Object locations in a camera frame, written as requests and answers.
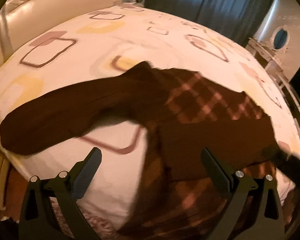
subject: bed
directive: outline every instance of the bed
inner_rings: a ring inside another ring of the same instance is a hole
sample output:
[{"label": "bed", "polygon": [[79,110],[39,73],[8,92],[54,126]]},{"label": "bed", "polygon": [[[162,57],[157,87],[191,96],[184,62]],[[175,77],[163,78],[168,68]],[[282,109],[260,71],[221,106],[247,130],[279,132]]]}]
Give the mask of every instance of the bed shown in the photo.
[{"label": "bed", "polygon": [[[121,2],[8,0],[0,12],[0,123],[18,106],[49,91],[118,76],[146,60],[159,69],[198,71],[233,91],[245,91],[271,116],[275,139],[300,158],[300,138],[291,112],[247,50],[204,26]],[[98,176],[77,203],[90,216],[119,229],[136,197],[146,135],[146,129],[136,123],[107,117],[88,134],[35,155],[17,155],[0,147],[27,180],[68,171],[92,147],[99,147],[103,160]],[[276,179],[283,204],[294,185],[280,171]]]}]

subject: black bracket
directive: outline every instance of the black bracket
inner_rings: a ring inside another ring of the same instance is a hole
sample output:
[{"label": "black bracket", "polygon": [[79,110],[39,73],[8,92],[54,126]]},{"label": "black bracket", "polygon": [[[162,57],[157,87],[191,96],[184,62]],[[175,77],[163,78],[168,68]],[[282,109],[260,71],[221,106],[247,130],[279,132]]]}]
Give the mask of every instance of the black bracket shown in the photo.
[{"label": "black bracket", "polygon": [[228,240],[248,195],[253,196],[247,229],[233,240],[281,240],[284,221],[277,183],[271,175],[254,179],[218,160],[208,149],[201,153],[202,164],[218,192],[228,198],[224,212],[205,240]]},{"label": "black bracket", "polygon": [[82,215],[75,201],[82,198],[101,164],[100,149],[94,147],[84,161],[53,179],[30,179],[22,203],[19,239],[69,240],[56,220],[50,197],[56,197],[61,212],[76,240],[101,240]]}]

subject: brown pattern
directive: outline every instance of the brown pattern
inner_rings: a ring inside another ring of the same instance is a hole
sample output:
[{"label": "brown pattern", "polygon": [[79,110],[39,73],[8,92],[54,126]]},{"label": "brown pattern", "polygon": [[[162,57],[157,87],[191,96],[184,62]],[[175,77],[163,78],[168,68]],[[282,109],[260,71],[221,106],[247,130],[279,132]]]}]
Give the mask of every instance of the brown pattern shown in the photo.
[{"label": "brown pattern", "polygon": [[192,23],[189,23],[189,22],[186,22],[186,21],[181,21],[181,24],[182,24],[182,25],[189,26],[189,27],[191,27],[191,28],[194,29],[194,30],[200,30],[200,28],[197,27],[197,25],[192,24]]},{"label": "brown pattern", "polygon": [[141,7],[138,7],[138,6],[134,6],[132,4],[122,4],[122,5],[119,5],[119,7],[121,9],[124,9],[124,10],[130,10],[130,11],[135,11],[135,12],[143,12],[144,9],[142,9]]},{"label": "brown pattern", "polygon": [[170,15],[170,14],[161,14],[161,15],[159,16],[159,18],[161,18],[162,16],[169,16],[169,17],[170,17],[171,15]]},{"label": "brown pattern", "polygon": [[109,145],[109,144],[106,144],[104,142],[101,142],[95,138],[91,138],[89,136],[81,136],[79,137],[81,140],[85,141],[85,142],[88,142],[90,144],[92,144],[93,146],[96,146],[96,147],[100,147],[101,149],[107,149],[108,151],[112,151],[114,153],[117,153],[117,154],[121,154],[121,155],[125,155],[125,154],[128,154],[128,153],[131,153],[133,152],[137,145],[138,145],[138,142],[140,140],[140,135],[141,135],[141,131],[142,131],[142,126],[139,126],[137,129],[136,129],[136,132],[135,134],[133,135],[133,138],[132,138],[132,142],[130,143],[129,146],[125,147],[125,148],[117,148],[115,146],[112,146],[112,145]]},{"label": "brown pattern", "polygon": [[33,42],[31,42],[29,46],[38,47],[48,45],[55,39],[62,37],[66,33],[67,31],[47,32],[41,35],[39,38],[35,39]]},{"label": "brown pattern", "polygon": [[154,28],[154,27],[149,27],[147,29],[147,31],[150,31],[150,32],[153,32],[153,33],[157,33],[157,34],[161,34],[161,35],[168,35],[169,34],[169,31],[167,31],[167,30],[160,29],[160,28]]},{"label": "brown pattern", "polygon": [[[199,36],[192,35],[192,34],[186,34],[186,35],[185,35],[185,38],[186,38],[187,41],[189,41],[189,42],[190,42],[193,46],[195,46],[196,48],[201,49],[201,50],[203,50],[203,51],[205,51],[205,52],[208,52],[209,54],[211,54],[211,55],[217,57],[218,59],[221,59],[221,60],[224,61],[224,62],[229,62],[229,59],[227,58],[227,56],[226,56],[226,54],[223,52],[223,50],[220,49],[216,44],[212,43],[211,41],[206,40],[206,39],[204,39],[204,38],[201,38],[201,37],[199,37]],[[213,46],[215,46],[215,47],[220,51],[220,53],[222,54],[223,58],[220,57],[219,55],[214,54],[213,52],[211,52],[211,51],[209,51],[209,50],[206,50],[206,49],[204,48],[204,47],[205,47],[204,42],[208,42],[208,43],[212,44]]]},{"label": "brown pattern", "polygon": [[266,89],[265,89],[265,87],[264,87],[264,84],[266,84],[266,82],[265,82],[262,78],[259,77],[258,73],[257,73],[254,69],[248,67],[248,65],[245,64],[245,63],[239,62],[239,64],[242,66],[242,68],[244,69],[244,71],[245,71],[250,77],[252,77],[253,79],[255,79],[255,80],[258,82],[258,84],[260,85],[260,87],[262,88],[262,90],[264,91],[264,93],[266,94],[266,96],[267,96],[273,103],[275,103],[278,107],[280,107],[280,108],[282,109],[282,106],[281,106],[281,104],[280,104],[280,102],[279,102],[279,99],[278,99],[277,97],[275,97],[275,99],[273,99],[273,98],[268,94],[268,92],[266,91]]},{"label": "brown pattern", "polygon": [[118,67],[117,62],[118,60],[121,58],[121,55],[115,56],[114,59],[111,61],[111,66],[115,69],[118,70],[120,72],[124,72],[125,70],[121,69],[120,67]]},{"label": "brown pattern", "polygon": [[[70,44],[69,46],[67,46],[66,48],[64,48],[63,50],[59,51],[56,55],[54,55],[51,59],[49,59],[48,61],[42,63],[42,64],[34,64],[31,62],[27,62],[25,61],[25,58],[32,52],[34,51],[36,48],[40,47],[40,46],[45,46],[53,41],[71,41],[72,44]],[[34,67],[34,68],[41,68],[44,67],[45,65],[49,64],[50,62],[54,61],[58,56],[60,56],[62,53],[66,52],[69,48],[71,48],[74,44],[76,44],[78,41],[75,39],[63,39],[63,38],[51,38],[47,41],[43,41],[41,44],[39,44],[38,46],[34,47],[33,49],[31,49],[21,60],[20,60],[20,64],[25,65],[25,66],[29,66],[29,67]]]},{"label": "brown pattern", "polygon": [[[113,13],[113,12],[109,12],[109,11],[95,11],[95,12],[89,13],[88,15],[92,15],[89,18],[93,19],[93,20],[118,20],[125,16],[124,14],[117,14],[117,13]],[[110,15],[110,17],[113,17],[113,18],[97,17],[98,15]]]},{"label": "brown pattern", "polygon": [[224,42],[225,44],[227,44],[229,47],[231,47],[232,49],[234,49],[236,51],[236,53],[238,53],[241,57],[245,58],[248,61],[251,61],[239,48],[236,47],[236,45],[234,44],[230,44],[229,42],[227,42],[225,39],[217,37],[219,41]]}]

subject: metal screw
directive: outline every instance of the metal screw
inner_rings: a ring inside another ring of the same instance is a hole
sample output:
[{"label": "metal screw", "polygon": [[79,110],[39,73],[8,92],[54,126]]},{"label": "metal screw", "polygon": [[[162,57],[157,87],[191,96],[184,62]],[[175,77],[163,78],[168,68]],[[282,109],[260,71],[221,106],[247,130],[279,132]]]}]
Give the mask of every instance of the metal screw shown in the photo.
[{"label": "metal screw", "polygon": [[62,171],[59,173],[60,178],[65,178],[67,175],[68,175],[68,172],[66,172],[66,171]]},{"label": "metal screw", "polygon": [[36,181],[37,181],[37,179],[38,179],[38,177],[37,177],[37,176],[32,176],[32,177],[30,178],[30,181],[31,181],[31,182],[36,182]]},{"label": "metal screw", "polygon": [[244,176],[244,173],[242,171],[236,171],[235,174],[239,178],[242,178]]},{"label": "metal screw", "polygon": [[269,175],[269,174],[268,174],[268,175],[266,175],[266,179],[267,179],[267,180],[269,180],[269,181],[273,180],[272,176],[271,176],[271,175]]}]

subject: floor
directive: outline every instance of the floor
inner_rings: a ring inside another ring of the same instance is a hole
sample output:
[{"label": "floor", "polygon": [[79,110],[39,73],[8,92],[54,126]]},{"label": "floor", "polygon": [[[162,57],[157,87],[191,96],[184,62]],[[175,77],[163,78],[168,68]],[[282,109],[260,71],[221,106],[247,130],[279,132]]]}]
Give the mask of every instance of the floor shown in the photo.
[{"label": "floor", "polygon": [[19,221],[23,197],[28,186],[26,181],[15,168],[11,166],[8,174],[6,188],[5,207],[6,210],[0,210],[0,219],[3,217],[12,217],[14,221]]}]

